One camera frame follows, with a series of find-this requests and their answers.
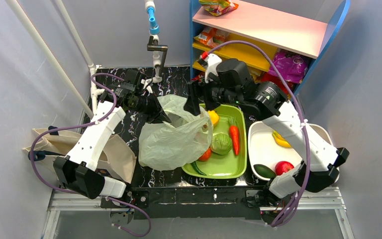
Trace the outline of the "translucent white plastic bag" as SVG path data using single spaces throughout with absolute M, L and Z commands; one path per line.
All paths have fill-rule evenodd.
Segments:
M 196 161 L 213 138 L 208 112 L 203 107 L 197 116 L 185 111 L 185 97 L 171 94 L 157 99 L 171 122 L 144 124 L 139 136 L 139 164 L 164 171 Z

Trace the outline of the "red orange tomato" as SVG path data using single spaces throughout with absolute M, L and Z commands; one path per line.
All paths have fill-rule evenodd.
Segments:
M 209 148 L 207 149 L 207 151 L 206 151 L 202 156 L 200 156 L 200 157 L 198 158 L 198 161 L 200 161 L 200 162 L 206 162 L 206 161 L 208 161 L 208 160 L 210 159 L 211 155 L 212 155 L 212 151 L 211 151 L 211 148 L 209 147 Z

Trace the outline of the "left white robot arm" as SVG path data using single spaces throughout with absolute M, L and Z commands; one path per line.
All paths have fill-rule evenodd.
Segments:
M 96 172 L 104 146 L 128 110 L 143 113 L 147 123 L 171 120 L 156 95 L 144 96 L 145 75 L 137 70 L 126 71 L 118 85 L 107 87 L 99 100 L 97 111 L 75 146 L 63 157 L 56 157 L 53 167 L 65 188 L 89 199 L 98 196 L 121 198 L 126 184 Z

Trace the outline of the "green cabbage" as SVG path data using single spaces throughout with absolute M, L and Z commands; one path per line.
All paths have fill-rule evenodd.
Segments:
M 218 133 L 213 136 L 210 149 L 219 155 L 226 155 L 232 149 L 232 139 L 225 133 Z

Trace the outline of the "yellow banana bunch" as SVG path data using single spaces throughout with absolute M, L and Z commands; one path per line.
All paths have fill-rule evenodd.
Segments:
M 278 144 L 279 146 L 284 147 L 284 148 L 291 148 L 291 145 L 276 131 L 272 132 L 272 136 L 273 136 L 276 144 Z

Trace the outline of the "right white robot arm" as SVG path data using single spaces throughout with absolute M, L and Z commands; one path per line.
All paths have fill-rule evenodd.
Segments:
M 220 105 L 239 106 L 278 132 L 300 155 L 299 166 L 270 180 L 268 190 L 282 199 L 299 190 L 320 192 L 339 176 L 338 167 L 346 162 L 349 151 L 328 144 L 308 124 L 301 125 L 300 113 L 287 95 L 272 82 L 256 84 L 245 62 L 228 59 L 214 64 L 208 80 L 187 83 L 188 98 L 184 110 L 200 114 L 199 99 L 207 110 Z

